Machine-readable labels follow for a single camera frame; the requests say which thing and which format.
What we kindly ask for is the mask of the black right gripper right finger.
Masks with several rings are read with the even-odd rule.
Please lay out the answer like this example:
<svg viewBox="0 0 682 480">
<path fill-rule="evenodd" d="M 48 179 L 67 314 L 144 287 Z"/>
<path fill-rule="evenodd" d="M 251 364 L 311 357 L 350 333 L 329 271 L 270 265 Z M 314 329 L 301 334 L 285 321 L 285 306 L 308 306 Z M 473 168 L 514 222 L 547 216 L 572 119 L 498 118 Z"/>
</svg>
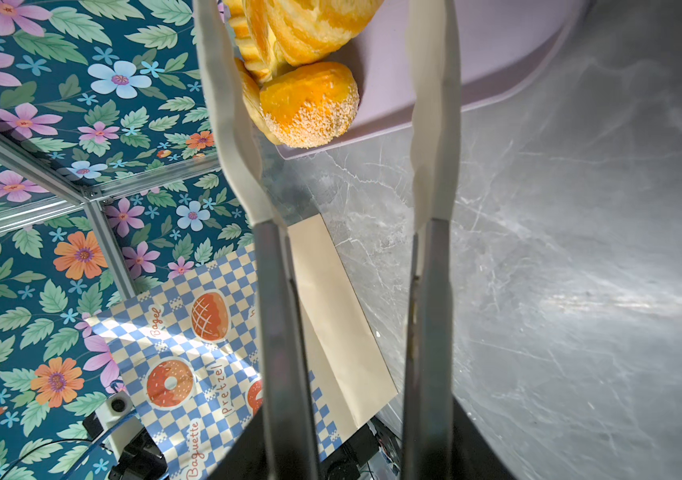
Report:
<svg viewBox="0 0 682 480">
<path fill-rule="evenodd" d="M 516 480 L 485 440 L 480 430 L 453 397 L 451 473 L 461 480 Z"/>
</svg>

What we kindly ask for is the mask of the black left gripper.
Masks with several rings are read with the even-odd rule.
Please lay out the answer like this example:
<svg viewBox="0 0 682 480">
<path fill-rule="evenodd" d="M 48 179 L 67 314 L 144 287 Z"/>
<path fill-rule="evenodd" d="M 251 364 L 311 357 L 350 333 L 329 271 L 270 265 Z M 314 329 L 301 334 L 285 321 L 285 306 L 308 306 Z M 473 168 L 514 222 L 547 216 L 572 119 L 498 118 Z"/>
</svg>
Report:
<svg viewBox="0 0 682 480">
<path fill-rule="evenodd" d="M 108 480 L 159 480 L 166 477 L 168 465 L 146 430 L 137 434 L 111 467 Z"/>
</svg>

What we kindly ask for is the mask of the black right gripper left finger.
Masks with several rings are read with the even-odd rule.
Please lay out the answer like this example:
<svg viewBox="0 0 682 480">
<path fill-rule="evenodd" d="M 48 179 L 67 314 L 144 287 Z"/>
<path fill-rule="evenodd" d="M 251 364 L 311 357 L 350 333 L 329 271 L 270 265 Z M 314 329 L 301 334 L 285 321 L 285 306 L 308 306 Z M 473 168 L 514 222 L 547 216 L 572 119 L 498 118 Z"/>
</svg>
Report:
<svg viewBox="0 0 682 480">
<path fill-rule="evenodd" d="M 268 477 L 263 414 L 258 411 L 207 479 L 267 480 Z"/>
</svg>

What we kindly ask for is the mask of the blue checkered paper bag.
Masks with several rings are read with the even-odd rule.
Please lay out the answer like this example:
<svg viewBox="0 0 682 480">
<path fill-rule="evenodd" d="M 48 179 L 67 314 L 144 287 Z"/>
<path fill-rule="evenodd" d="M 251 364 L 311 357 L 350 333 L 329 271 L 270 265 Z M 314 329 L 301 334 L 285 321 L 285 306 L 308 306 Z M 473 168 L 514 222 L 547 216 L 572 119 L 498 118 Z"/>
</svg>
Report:
<svg viewBox="0 0 682 480">
<path fill-rule="evenodd" d="M 289 228 L 318 453 L 397 393 L 324 220 Z M 246 245 L 89 321 L 173 479 L 206 478 L 263 403 L 256 254 Z"/>
</svg>

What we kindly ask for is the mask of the steel tongs with beige tips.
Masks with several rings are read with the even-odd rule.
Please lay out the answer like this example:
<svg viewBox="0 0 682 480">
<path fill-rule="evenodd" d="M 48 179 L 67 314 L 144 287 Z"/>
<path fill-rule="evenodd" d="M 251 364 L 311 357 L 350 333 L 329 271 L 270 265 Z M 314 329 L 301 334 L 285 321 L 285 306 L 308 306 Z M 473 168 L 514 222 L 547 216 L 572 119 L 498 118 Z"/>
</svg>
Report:
<svg viewBox="0 0 682 480">
<path fill-rule="evenodd" d="M 319 475 L 304 334 L 287 229 L 261 182 L 240 77 L 217 8 L 193 5 L 197 57 L 219 163 L 244 208 L 257 256 L 265 401 L 261 410 L 273 479 Z M 409 5 L 416 100 L 410 160 L 415 202 L 407 330 L 404 456 L 407 479 L 448 479 L 453 451 L 453 300 L 450 224 L 460 167 L 460 42 L 451 1 Z"/>
</svg>

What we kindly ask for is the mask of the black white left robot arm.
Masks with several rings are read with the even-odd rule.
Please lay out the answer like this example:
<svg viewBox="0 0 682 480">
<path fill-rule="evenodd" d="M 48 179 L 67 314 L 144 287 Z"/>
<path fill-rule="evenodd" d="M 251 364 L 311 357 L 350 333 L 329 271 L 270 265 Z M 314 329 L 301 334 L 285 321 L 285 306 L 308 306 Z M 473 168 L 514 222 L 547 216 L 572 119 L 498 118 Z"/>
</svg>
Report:
<svg viewBox="0 0 682 480">
<path fill-rule="evenodd" d="M 268 465 L 262 421 L 248 426 L 244 438 L 234 443 L 232 458 L 224 460 L 215 479 L 265 479 Z M 365 424 L 329 457 L 319 462 L 320 479 L 398 479 L 400 468 L 393 455 L 399 452 L 396 436 L 377 418 Z M 109 479 L 169 479 L 171 470 L 145 431 L 125 447 Z"/>
</svg>

